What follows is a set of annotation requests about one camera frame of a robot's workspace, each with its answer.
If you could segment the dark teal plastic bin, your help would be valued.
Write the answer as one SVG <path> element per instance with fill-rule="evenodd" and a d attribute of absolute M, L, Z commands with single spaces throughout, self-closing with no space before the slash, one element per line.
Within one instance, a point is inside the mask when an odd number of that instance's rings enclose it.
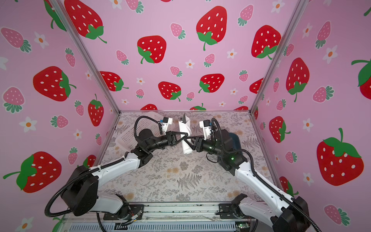
<path fill-rule="evenodd" d="M 239 136 L 236 135 L 235 133 L 229 133 L 229 136 L 230 138 L 232 139 L 232 142 L 233 142 L 233 149 L 234 150 L 239 150 L 241 149 L 241 142 L 240 142 L 240 139 L 239 139 Z"/>

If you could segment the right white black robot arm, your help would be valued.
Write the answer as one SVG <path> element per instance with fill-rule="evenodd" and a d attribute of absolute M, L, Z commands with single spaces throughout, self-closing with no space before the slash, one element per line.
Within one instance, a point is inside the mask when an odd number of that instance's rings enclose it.
<path fill-rule="evenodd" d="M 270 226 L 275 232 L 305 232 L 310 227 L 319 232 L 319 226 L 309 216 L 308 204 L 301 197 L 294 198 L 282 191 L 255 170 L 252 155 L 242 149 L 239 137 L 221 129 L 213 118 L 200 122 L 202 136 L 192 136 L 188 122 L 179 122 L 185 153 L 192 149 L 217 156 L 217 163 L 257 193 L 264 203 L 240 194 L 232 201 L 236 217 L 251 216 Z"/>

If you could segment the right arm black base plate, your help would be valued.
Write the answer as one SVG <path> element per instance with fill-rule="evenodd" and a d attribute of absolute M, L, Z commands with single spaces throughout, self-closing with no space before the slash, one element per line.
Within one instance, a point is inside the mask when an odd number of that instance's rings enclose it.
<path fill-rule="evenodd" d="M 255 217 L 245 215 L 237 205 L 232 203 L 219 204 L 215 215 L 220 216 L 221 219 L 255 219 Z"/>

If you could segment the white paper napkin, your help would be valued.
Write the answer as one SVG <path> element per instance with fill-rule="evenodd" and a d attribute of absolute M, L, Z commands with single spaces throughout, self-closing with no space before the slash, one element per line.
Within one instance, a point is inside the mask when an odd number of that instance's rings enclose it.
<path fill-rule="evenodd" d="M 191 141 L 189 139 L 189 137 L 191 136 L 190 118 L 186 116 L 185 114 L 183 114 L 178 124 L 179 124 L 179 130 L 181 132 L 181 137 L 182 138 L 185 137 L 185 139 L 181 141 L 183 153 L 190 154 L 193 151 L 190 146 Z"/>

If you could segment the white plastic mesh basket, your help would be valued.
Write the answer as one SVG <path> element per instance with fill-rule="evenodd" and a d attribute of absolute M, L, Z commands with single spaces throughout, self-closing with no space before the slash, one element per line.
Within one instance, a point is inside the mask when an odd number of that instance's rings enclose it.
<path fill-rule="evenodd" d="M 121 114 L 114 137 L 116 138 L 116 146 L 124 151 L 133 150 L 137 141 L 134 138 L 134 124 L 140 116 L 148 116 L 155 121 L 163 119 L 163 115 L 154 111 L 141 111 L 141 112 L 124 112 Z M 149 119 L 141 119 L 137 124 L 137 135 L 143 129 L 150 129 L 154 136 L 159 137 L 160 132 L 158 125 Z"/>

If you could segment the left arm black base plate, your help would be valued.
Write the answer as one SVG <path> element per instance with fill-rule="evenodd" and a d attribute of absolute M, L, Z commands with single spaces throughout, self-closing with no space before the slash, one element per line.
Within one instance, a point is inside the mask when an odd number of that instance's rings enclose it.
<path fill-rule="evenodd" d="M 141 220 L 145 205 L 130 204 L 123 206 L 117 213 L 105 213 L 103 220 Z"/>

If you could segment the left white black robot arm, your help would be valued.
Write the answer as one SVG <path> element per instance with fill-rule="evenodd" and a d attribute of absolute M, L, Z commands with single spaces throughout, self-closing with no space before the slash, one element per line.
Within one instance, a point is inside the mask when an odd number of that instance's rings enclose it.
<path fill-rule="evenodd" d="M 142 119 L 154 122 L 159 129 L 160 136 L 155 137 L 150 129 L 138 132 L 137 127 Z M 112 179 L 148 164 L 155 150 L 173 147 L 181 142 L 187 143 L 191 135 L 190 130 L 180 127 L 180 131 L 168 131 L 170 122 L 170 118 L 157 121 L 148 116 L 138 117 L 133 126 L 136 147 L 108 164 L 91 168 L 76 168 L 68 182 L 46 204 L 44 214 L 53 218 L 68 213 L 73 213 L 78 217 L 88 212 L 103 212 L 119 219 L 128 218 L 130 216 L 129 203 L 122 195 L 99 195 L 98 190 Z"/>

